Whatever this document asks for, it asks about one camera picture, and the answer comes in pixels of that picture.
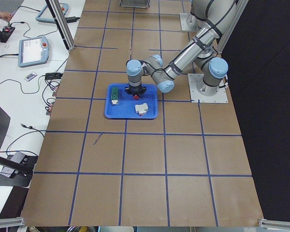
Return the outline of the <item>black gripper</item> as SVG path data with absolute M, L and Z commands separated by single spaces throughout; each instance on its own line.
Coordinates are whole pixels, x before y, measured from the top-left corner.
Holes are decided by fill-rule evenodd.
M 128 86 L 125 87 L 125 92 L 129 95 L 137 95 L 137 96 L 142 96 L 145 92 L 146 92 L 146 87 L 132 87 L 132 86 Z

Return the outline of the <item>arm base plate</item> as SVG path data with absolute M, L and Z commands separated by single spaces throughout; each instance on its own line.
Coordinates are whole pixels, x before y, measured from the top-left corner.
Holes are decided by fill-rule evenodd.
M 197 32 L 197 19 L 191 13 L 180 13 L 180 24 L 183 32 Z
M 203 81 L 204 74 L 189 73 L 188 84 L 190 101 L 193 103 L 228 103 L 228 97 L 223 80 L 216 87 L 210 87 Z

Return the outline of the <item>person hand far left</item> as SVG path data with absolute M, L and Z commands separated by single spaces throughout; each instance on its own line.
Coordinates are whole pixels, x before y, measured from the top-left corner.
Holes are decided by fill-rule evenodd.
M 0 18 L 6 21 L 10 21 L 13 18 L 13 15 L 9 12 L 0 12 Z

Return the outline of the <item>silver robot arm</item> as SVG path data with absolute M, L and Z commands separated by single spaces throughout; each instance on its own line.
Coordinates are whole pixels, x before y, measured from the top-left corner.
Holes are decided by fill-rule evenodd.
M 236 15 L 235 0 L 193 0 L 191 12 L 224 34 Z
M 129 86 L 125 88 L 127 94 L 138 99 L 146 92 L 142 86 L 142 76 L 151 76 L 158 89 L 162 93 L 168 93 L 174 88 L 175 78 L 182 74 L 188 64 L 201 61 L 198 55 L 204 52 L 214 39 L 220 37 L 227 28 L 219 25 L 206 24 L 188 43 L 188 45 L 163 67 L 163 61 L 159 55 L 152 55 L 144 60 L 131 59 L 126 63 Z M 222 78 L 228 71 L 227 62 L 219 57 L 211 57 L 203 64 L 206 67 L 202 86 L 206 88 L 218 88 Z

